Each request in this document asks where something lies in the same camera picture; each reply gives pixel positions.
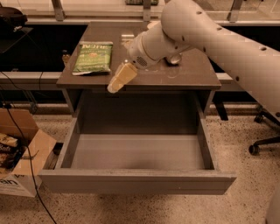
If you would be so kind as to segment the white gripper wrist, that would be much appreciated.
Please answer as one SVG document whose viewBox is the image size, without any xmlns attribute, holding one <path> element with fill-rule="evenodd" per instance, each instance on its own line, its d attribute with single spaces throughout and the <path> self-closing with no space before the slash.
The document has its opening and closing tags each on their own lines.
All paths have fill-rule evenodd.
<svg viewBox="0 0 280 224">
<path fill-rule="evenodd" d="M 137 36 L 132 40 L 128 49 L 131 63 L 122 63 L 116 70 L 114 77 L 108 84 L 107 90 L 114 94 L 132 81 L 137 76 L 137 69 L 145 69 L 151 66 L 151 59 L 147 56 L 142 37 Z"/>
</svg>

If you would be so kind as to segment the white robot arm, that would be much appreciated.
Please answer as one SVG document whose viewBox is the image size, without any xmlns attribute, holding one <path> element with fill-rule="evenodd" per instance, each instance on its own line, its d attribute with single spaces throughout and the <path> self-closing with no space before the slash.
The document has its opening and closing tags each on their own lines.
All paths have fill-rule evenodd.
<svg viewBox="0 0 280 224">
<path fill-rule="evenodd" d="M 161 20 L 133 39 L 128 62 L 119 66 L 108 91 L 119 91 L 139 69 L 147 69 L 163 58 L 173 60 L 193 48 L 236 79 L 273 118 L 279 118 L 279 51 L 221 27 L 193 0 L 171 0 Z"/>
</svg>

